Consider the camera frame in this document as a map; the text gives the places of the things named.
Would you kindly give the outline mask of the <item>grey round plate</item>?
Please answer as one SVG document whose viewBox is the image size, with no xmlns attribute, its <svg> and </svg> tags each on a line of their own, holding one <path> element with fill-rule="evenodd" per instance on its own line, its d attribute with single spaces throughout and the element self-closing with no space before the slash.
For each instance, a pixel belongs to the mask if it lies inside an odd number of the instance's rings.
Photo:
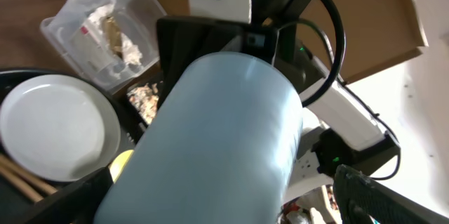
<svg viewBox="0 0 449 224">
<path fill-rule="evenodd" d="M 113 160 L 121 141 L 118 116 L 95 87 L 60 74 L 18 84 L 1 103 L 1 143 L 29 172 L 72 182 Z"/>
</svg>

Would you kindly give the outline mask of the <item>yellow bowl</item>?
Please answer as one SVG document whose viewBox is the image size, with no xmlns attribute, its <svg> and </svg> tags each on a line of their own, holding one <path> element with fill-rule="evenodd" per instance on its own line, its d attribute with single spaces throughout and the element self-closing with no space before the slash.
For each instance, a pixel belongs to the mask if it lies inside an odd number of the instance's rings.
<svg viewBox="0 0 449 224">
<path fill-rule="evenodd" d="M 126 150 L 120 153 L 108 166 L 110 175 L 114 183 L 121 175 L 125 165 L 128 163 L 128 160 L 132 156 L 133 152 L 134 150 Z"/>
</svg>

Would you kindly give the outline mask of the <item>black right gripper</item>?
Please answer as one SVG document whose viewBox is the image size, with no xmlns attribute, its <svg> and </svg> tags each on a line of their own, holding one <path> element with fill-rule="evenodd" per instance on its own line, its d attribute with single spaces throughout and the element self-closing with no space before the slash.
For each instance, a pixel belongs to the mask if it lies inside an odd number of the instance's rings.
<svg viewBox="0 0 449 224">
<path fill-rule="evenodd" d="M 202 56 L 216 52 L 245 53 L 275 66 L 295 87 L 305 90 L 305 72 L 282 58 L 279 31 L 273 27 L 210 18 L 168 16 L 156 22 L 164 85 L 161 107 L 187 67 Z"/>
</svg>

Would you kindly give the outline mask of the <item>white paper napkin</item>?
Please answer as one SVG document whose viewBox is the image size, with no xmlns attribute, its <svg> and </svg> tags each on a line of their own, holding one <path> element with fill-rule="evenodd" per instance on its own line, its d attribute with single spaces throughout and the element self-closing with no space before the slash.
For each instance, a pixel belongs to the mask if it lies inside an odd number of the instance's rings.
<svg viewBox="0 0 449 224">
<path fill-rule="evenodd" d="M 138 45 L 134 44 L 131 39 L 124 33 L 122 30 L 118 18 L 116 17 L 116 14 L 114 14 L 116 2 L 114 0 L 111 0 L 108 4 L 105 4 L 103 6 L 100 6 L 96 8 L 92 13 L 89 14 L 87 21 L 89 21 L 90 24 L 98 31 L 98 33 L 102 36 L 102 38 L 105 40 L 106 48 L 110 51 L 110 53 L 115 56 L 111 49 L 109 48 L 109 44 L 106 40 L 105 34 L 102 30 L 102 21 L 103 18 L 107 15 L 112 15 L 120 30 L 121 30 L 121 38 L 122 38 L 122 49 L 123 49 L 123 58 L 120 59 L 126 67 L 129 67 L 132 65 L 133 67 L 139 67 L 141 66 L 141 59 L 142 59 L 142 52 L 140 51 Z"/>
</svg>

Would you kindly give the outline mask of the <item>gold brown snack wrapper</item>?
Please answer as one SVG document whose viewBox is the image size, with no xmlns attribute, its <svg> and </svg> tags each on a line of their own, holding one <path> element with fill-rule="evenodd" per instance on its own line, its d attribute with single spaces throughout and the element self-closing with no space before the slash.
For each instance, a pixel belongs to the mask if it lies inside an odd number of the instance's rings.
<svg viewBox="0 0 449 224">
<path fill-rule="evenodd" d="M 112 15 L 107 15 L 103 18 L 102 21 L 102 30 L 105 34 L 106 40 L 109 44 L 109 48 L 112 53 L 119 57 L 123 58 L 123 49 L 122 49 L 122 38 L 121 38 L 121 30 Z"/>
</svg>

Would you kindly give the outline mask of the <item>round black serving tray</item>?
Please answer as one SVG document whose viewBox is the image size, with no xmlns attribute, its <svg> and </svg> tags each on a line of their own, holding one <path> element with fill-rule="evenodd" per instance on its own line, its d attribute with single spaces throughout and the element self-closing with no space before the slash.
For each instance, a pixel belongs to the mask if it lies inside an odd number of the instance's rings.
<svg viewBox="0 0 449 224">
<path fill-rule="evenodd" d="M 47 74 L 57 74 L 54 70 L 31 67 L 6 68 L 1 70 L 1 99 L 3 100 L 18 84 Z M 91 81 L 88 84 L 99 90 L 114 108 L 121 127 L 119 151 L 131 149 L 146 129 L 143 120 L 125 98 L 115 98 Z M 10 220 L 26 212 L 33 203 L 15 189 L 5 178 L 1 179 L 1 222 Z"/>
</svg>

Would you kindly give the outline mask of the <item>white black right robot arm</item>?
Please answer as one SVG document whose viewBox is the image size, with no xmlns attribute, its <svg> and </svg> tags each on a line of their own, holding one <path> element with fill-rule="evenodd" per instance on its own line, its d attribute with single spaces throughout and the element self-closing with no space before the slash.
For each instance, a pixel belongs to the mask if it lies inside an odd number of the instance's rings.
<svg viewBox="0 0 449 224">
<path fill-rule="evenodd" d="M 339 165 L 372 174 L 401 156 L 398 138 L 340 76 L 346 35 L 333 0 L 251 0 L 247 23 L 166 16 L 156 33 L 166 86 L 164 101 L 196 59 L 235 52 L 275 66 L 289 79 L 302 106 L 323 125 L 297 151 L 286 199 L 330 183 Z"/>
</svg>

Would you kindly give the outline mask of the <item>peanut shell food scraps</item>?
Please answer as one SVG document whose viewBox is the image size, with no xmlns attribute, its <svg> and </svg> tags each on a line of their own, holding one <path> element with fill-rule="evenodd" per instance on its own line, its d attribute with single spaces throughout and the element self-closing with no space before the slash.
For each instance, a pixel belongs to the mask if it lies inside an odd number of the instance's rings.
<svg viewBox="0 0 449 224">
<path fill-rule="evenodd" d="M 159 90 L 157 84 L 145 84 L 131 89 L 128 100 L 138 111 L 147 125 L 150 125 L 156 117 Z"/>
</svg>

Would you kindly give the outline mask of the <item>clear plastic waste bin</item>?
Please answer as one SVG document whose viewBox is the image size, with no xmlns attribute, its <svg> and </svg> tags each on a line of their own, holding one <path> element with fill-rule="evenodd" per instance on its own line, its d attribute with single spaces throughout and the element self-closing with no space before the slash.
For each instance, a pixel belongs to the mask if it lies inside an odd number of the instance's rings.
<svg viewBox="0 0 449 224">
<path fill-rule="evenodd" d="M 67 0 L 40 29 L 81 77 L 116 93 L 159 61 L 157 0 Z"/>
</svg>

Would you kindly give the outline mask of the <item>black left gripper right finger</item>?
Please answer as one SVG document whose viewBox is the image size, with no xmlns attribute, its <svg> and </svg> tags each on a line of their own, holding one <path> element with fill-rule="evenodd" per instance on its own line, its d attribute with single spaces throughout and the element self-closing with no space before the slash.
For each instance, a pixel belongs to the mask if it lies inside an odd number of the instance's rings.
<svg viewBox="0 0 449 224">
<path fill-rule="evenodd" d="M 390 190 L 350 166 L 337 167 L 334 195 L 342 222 L 448 223 L 448 218 Z"/>
</svg>

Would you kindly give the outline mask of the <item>black rectangular waste tray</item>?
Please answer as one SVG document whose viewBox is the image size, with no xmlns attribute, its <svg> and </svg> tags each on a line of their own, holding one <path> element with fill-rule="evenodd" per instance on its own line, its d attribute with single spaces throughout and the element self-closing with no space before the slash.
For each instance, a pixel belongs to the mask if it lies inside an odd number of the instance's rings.
<svg viewBox="0 0 449 224">
<path fill-rule="evenodd" d="M 163 85 L 164 77 L 159 72 L 148 80 L 132 85 L 127 90 L 124 102 L 130 113 L 137 117 L 139 125 L 147 128 L 156 117 Z"/>
</svg>

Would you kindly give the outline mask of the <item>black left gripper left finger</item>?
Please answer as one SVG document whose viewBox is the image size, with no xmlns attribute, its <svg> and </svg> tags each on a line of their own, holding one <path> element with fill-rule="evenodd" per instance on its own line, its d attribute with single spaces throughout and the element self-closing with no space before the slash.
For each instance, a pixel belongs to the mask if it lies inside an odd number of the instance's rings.
<svg viewBox="0 0 449 224">
<path fill-rule="evenodd" d="M 36 203 L 20 217 L 21 223 L 92 223 L 93 216 L 113 180 L 108 168 L 101 168 Z"/>
</svg>

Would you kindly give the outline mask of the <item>light blue plastic cup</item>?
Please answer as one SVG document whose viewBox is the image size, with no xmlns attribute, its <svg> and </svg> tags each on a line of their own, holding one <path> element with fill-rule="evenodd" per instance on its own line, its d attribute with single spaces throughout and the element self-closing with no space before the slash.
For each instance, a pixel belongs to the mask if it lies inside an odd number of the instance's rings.
<svg viewBox="0 0 449 224">
<path fill-rule="evenodd" d="M 275 223 L 302 132 L 293 85 L 269 63 L 195 60 L 164 100 L 96 223 Z"/>
</svg>

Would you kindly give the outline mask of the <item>wooden chopstick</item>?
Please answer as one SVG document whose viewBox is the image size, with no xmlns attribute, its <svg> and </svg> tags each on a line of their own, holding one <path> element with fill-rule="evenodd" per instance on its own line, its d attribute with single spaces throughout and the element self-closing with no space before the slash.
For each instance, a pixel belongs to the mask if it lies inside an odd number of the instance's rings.
<svg viewBox="0 0 449 224">
<path fill-rule="evenodd" d="M 7 156 L 4 154 L 1 154 L 1 165 L 6 168 L 7 171 L 12 172 L 14 175 L 19 176 L 20 178 L 24 179 L 31 185 L 34 185 L 35 187 L 39 188 L 43 192 L 47 193 L 48 195 L 56 193 L 58 190 L 53 187 L 52 185 L 48 184 L 47 182 L 44 182 L 43 180 L 37 178 L 35 175 L 31 174 L 30 172 L 23 169 L 18 164 L 11 161 Z"/>
<path fill-rule="evenodd" d="M 12 186 L 18 189 L 32 202 L 37 203 L 43 199 L 43 197 L 35 189 L 33 189 L 24 180 L 4 167 L 1 167 L 1 176 L 3 176 Z"/>
</svg>

